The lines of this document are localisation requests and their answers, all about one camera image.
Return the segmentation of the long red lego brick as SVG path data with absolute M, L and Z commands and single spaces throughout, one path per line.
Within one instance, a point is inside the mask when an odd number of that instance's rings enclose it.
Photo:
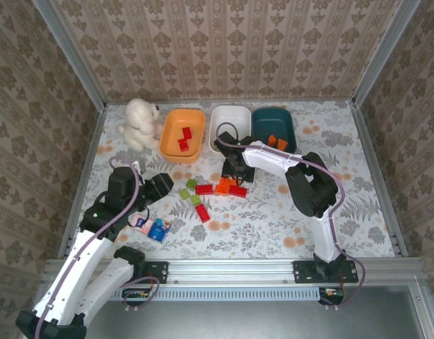
M 203 204 L 197 205 L 195 209 L 202 223 L 208 222 L 211 219 Z

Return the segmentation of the white plastic container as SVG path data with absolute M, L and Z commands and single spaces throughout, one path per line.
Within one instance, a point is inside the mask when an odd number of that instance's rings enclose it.
M 208 138 L 209 147 L 211 151 L 216 154 L 220 153 L 214 145 L 214 141 L 216 140 L 216 129 L 223 122 L 233 124 L 237 129 L 237 133 L 235 133 L 233 127 L 228 125 L 222 126 L 219 133 L 227 131 L 233 138 L 238 136 L 238 140 L 252 135 L 252 113 L 248 108 L 239 105 L 217 106 L 211 113 Z

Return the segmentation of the pink tissue pack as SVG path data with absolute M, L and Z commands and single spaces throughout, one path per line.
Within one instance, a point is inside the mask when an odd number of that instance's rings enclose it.
M 152 219 L 145 219 L 139 215 L 135 215 L 130 221 L 129 225 L 142 234 L 148 235 L 151 231 L 154 221 Z

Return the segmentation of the blue tissue pack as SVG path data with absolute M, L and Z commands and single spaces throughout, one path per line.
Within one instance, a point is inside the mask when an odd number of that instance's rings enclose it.
M 156 219 L 148 233 L 148 238 L 159 243 L 163 243 L 168 232 L 170 231 L 170 226 L 171 224 L 168 221 L 160 218 Z

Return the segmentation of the teal plastic container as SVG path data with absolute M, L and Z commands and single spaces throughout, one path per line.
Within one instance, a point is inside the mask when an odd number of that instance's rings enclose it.
M 267 145 L 270 135 L 288 142 L 287 153 L 297 150 L 291 113 L 281 107 L 263 107 L 252 113 L 252 136 Z

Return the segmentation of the orange plastic container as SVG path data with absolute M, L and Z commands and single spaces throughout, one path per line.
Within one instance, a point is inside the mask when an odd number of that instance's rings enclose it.
M 206 117 L 198 109 L 174 109 L 165 120 L 159 151 L 165 160 L 177 164 L 192 164 L 199 159 L 204 137 Z M 192 138 L 187 140 L 189 150 L 180 151 L 178 141 L 184 139 L 182 129 L 189 127 Z

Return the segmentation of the floral table cloth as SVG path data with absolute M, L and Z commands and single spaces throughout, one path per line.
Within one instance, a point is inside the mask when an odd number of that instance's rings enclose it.
M 357 258 L 394 256 L 397 251 L 350 102 L 280 102 L 279 107 L 291 113 L 298 153 L 317 153 L 344 186 L 344 204 L 334 214 L 340 247 Z M 138 162 L 145 178 L 168 173 L 174 186 L 168 196 L 151 205 L 147 212 L 153 219 L 170 223 L 164 241 L 154 241 L 132 227 L 125 227 L 113 243 L 114 248 L 130 246 L 149 259 L 158 260 L 312 256 L 313 221 L 294 206 L 284 178 L 257 170 L 254 181 L 247 185 L 245 198 L 203 196 L 201 202 L 210 220 L 202 222 L 191 203 L 180 197 L 180 191 L 189 179 L 198 184 L 217 184 L 223 157 L 212 151 L 208 142 L 203 142 L 199 159 L 190 165 L 168 162 L 157 151 L 131 150 L 119 131 L 124 113 L 122 105 L 112 105 L 106 110 L 83 208 L 89 208 L 107 188 L 111 173 L 108 161 L 114 155 Z

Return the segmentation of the white plush dog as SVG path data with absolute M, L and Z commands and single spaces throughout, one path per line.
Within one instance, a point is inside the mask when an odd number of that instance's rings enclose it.
M 137 152 L 157 150 L 164 125 L 158 119 L 160 108 L 142 99 L 131 100 L 125 109 L 126 122 L 119 127 L 126 144 Z

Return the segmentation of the grey metal sheet panel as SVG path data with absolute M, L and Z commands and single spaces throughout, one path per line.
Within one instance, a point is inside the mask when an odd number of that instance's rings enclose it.
M 407 287 L 367 287 L 349 305 L 318 302 L 108 302 L 86 339 L 434 339 Z

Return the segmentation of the aluminium table side rail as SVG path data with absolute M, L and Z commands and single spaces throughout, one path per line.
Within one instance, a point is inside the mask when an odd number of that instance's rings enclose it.
M 401 229 L 394 212 L 394 208 L 389 197 L 389 192 L 380 169 L 379 162 L 373 147 L 373 143 L 370 138 L 370 134 L 367 125 L 364 120 L 361 108 L 355 104 L 351 106 L 351 112 L 356 125 L 360 144 L 363 147 L 365 159 L 370 170 L 370 176 L 373 181 L 373 186 L 377 194 L 377 199 L 380 204 L 380 209 L 384 217 L 384 221 L 389 232 L 389 237 L 392 242 L 394 253 L 396 256 L 408 257 L 409 252 L 406 248 L 404 238 L 401 233 Z
M 71 210 L 64 230 L 64 236 L 61 241 L 61 246 L 59 247 L 59 252 L 57 258 L 65 258 L 69 252 L 70 242 L 74 238 L 75 229 L 78 224 L 78 218 L 81 212 L 81 206 L 83 204 L 83 199 L 86 194 L 86 189 L 88 185 L 88 180 L 90 178 L 90 173 L 93 168 L 93 161 L 97 153 L 100 136 L 102 134 L 102 129 L 106 118 L 107 104 L 103 104 L 103 108 L 98 111 L 98 118 L 93 131 L 92 138 L 90 140 L 89 149 L 83 164 L 82 173 L 78 181 L 77 190 L 74 196 L 74 201 L 71 205 Z

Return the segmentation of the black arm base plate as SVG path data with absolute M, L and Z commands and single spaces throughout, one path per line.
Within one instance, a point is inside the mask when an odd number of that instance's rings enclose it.
M 159 280 L 160 284 L 166 284 L 168 279 L 169 263 L 167 261 L 147 261 L 143 270 L 143 276 L 152 276 Z
M 342 263 L 317 263 L 315 261 L 294 261 L 295 283 L 357 283 L 358 272 L 353 261 Z

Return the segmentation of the aluminium mounting rail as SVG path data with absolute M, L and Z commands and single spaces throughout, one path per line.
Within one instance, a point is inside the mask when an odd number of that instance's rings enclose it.
M 298 276 L 290 259 L 184 259 L 168 260 L 166 285 L 188 287 L 292 285 Z M 409 285 L 426 279 L 417 258 L 362 258 L 356 266 L 366 286 Z

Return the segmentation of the aluminium frame post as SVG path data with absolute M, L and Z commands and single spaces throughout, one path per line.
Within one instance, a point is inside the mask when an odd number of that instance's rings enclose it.
M 53 34 L 68 62 L 71 64 L 74 73 L 77 75 L 95 108 L 99 113 L 104 112 L 107 100 L 104 98 L 102 90 L 99 89 L 92 71 L 86 65 L 86 61 L 82 57 L 79 48 L 74 44 L 67 26 L 61 19 L 53 1 L 33 0 L 33 3 L 40 12 L 43 20 L 46 22 L 47 27 Z
M 361 106 L 365 101 L 420 2 L 421 0 L 401 0 L 353 94 L 353 104 L 355 106 Z

